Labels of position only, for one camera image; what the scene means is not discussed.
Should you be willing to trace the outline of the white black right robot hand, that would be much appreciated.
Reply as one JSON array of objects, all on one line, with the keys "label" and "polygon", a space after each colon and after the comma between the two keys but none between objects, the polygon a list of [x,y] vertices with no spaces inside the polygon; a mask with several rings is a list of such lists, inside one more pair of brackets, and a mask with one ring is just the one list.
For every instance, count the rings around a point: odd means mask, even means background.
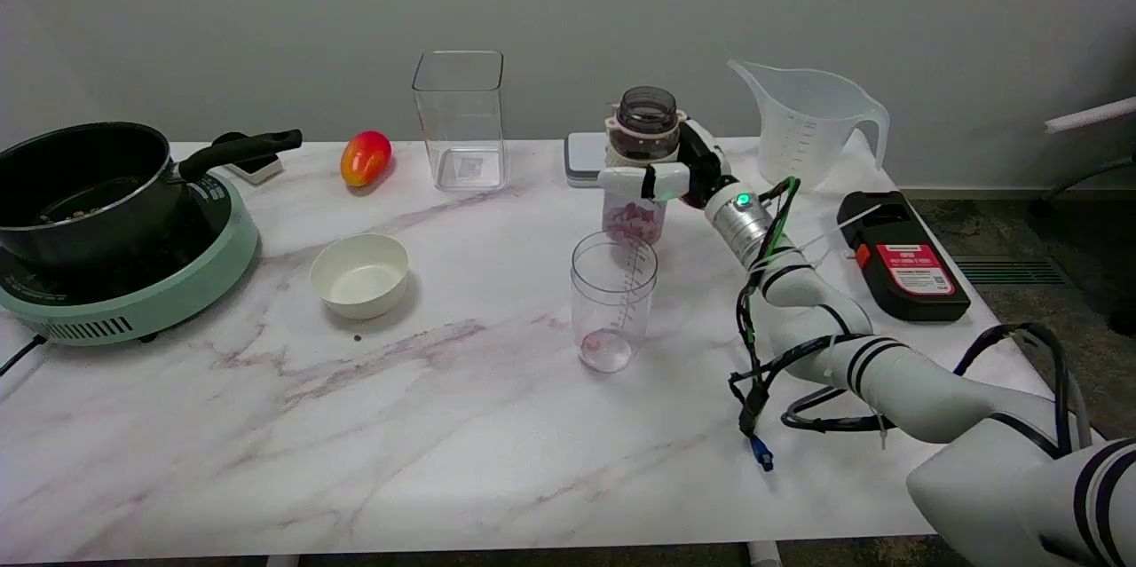
[{"label": "white black right robot hand", "polygon": [[652,147],[657,143],[654,139],[630,135],[613,117],[605,125],[607,158],[596,183],[608,193],[653,202],[682,200],[694,209],[704,209],[717,192],[736,182],[715,135],[686,112],[679,111],[677,126],[661,137],[662,147],[670,151],[665,157],[621,155],[613,135],[621,134]]}]

